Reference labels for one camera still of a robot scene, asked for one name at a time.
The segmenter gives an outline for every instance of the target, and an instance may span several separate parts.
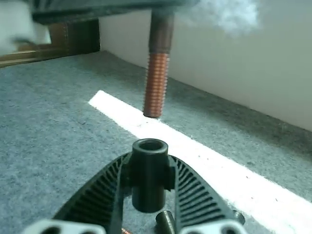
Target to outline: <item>white strip of sunlight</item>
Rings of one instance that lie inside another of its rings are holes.
[[[127,103],[98,91],[89,104],[137,138],[158,138],[236,209],[277,234],[312,230],[312,204],[248,168],[192,140]]]

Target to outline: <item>white wall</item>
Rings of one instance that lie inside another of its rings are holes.
[[[169,76],[312,130],[312,1],[266,0],[261,29],[231,37],[176,20]],[[101,46],[146,66],[149,12],[101,19]]]

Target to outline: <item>screw hole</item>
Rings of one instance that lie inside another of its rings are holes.
[[[91,231],[88,231],[88,232],[83,232],[81,234],[96,234],[95,232],[91,232]]]
[[[60,234],[59,227],[49,227],[41,232],[41,234]]]
[[[155,151],[160,150],[163,144],[159,141],[145,141],[139,144],[139,147],[143,150]]]
[[[238,234],[238,233],[232,228],[224,228],[222,230],[222,234]]]

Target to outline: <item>copper screw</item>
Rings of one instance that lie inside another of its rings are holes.
[[[131,232],[127,231],[126,229],[121,229],[121,234],[132,234]]]
[[[173,28],[174,15],[171,12],[152,11],[143,109],[146,117],[159,118],[162,114]]]

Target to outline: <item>gray carpet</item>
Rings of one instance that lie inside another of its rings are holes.
[[[0,69],[0,233],[16,234],[53,216],[131,149],[136,138],[88,101],[103,90],[141,109],[144,74],[106,52]],[[310,132],[172,79],[162,121],[312,201]],[[172,194],[167,208],[173,208]],[[145,234],[154,224],[155,214],[135,213],[126,200],[125,228]],[[270,233],[252,218],[246,229]]]

